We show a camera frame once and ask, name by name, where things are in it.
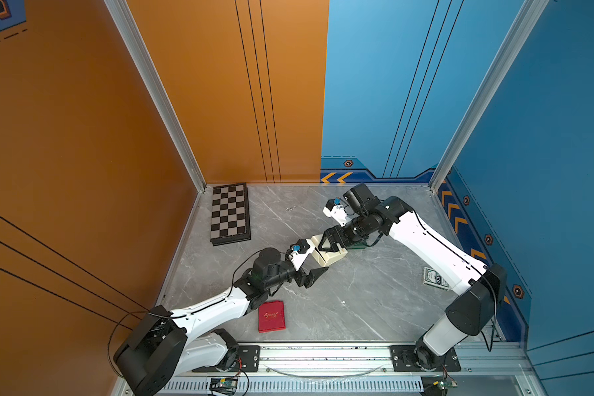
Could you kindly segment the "green jewelry box lid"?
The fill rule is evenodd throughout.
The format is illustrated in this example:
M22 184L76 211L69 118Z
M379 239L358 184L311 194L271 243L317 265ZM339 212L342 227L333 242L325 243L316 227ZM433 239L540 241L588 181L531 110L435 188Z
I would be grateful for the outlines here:
M368 243L368 241L366 239L361 240L360 242L356 242L355 244L352 244L351 246L347 247L348 250L351 249L365 249L370 247L370 244Z

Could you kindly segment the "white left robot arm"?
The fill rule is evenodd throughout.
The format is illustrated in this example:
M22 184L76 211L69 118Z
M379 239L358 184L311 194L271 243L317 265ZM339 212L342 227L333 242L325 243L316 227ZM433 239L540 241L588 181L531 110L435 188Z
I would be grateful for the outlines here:
M310 288L328 270L304 269L312 252L293 245L282 254L266 247L249 257L252 267L219 295L182 309L158 305L147 311L112 354L133 394L155 395L174 376L201 367L232 368L239 345L222 324L259 309L285 283Z

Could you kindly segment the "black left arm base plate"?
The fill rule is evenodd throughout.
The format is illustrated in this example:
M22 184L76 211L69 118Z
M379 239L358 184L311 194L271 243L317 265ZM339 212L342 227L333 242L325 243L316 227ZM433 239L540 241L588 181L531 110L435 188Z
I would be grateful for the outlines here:
M194 369L195 373L246 373L258 372L261 347L259 345L240 345L238 351L229 351L226 358L217 366L205 366Z

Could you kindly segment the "cream booklet with flower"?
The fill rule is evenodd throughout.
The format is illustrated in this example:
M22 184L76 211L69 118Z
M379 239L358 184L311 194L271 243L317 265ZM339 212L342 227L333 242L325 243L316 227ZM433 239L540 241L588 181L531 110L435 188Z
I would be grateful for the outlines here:
M322 240L323 234L314 235L310 239L314 245L314 250L311 255L318 265L320 265L320 267L330 267L331 265L335 264L335 262L339 262L340 260L344 259L344 257L346 257L347 250L344 247L340 247L338 244L336 245L337 250L334 252L328 252L320 249L318 245Z

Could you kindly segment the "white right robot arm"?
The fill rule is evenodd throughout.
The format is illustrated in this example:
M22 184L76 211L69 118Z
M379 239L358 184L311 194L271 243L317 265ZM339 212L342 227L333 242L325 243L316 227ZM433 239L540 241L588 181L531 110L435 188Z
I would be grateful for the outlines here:
M368 247L371 234L388 236L424 260L456 293L444 314L416 342L412 361L419 369L441 369L458 343L495 323L504 300L505 269L489 266L459 249L397 196L381 200L360 185L341 198L328 200L323 214L337 224L323 232L317 244L320 253Z

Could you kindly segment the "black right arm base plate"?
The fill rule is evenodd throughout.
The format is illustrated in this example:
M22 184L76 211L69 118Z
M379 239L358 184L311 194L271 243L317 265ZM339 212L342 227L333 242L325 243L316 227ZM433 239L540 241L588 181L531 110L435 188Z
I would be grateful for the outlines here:
M428 347L416 345L393 345L389 347L395 372L460 372L460 360L451 348L445 355L438 356Z

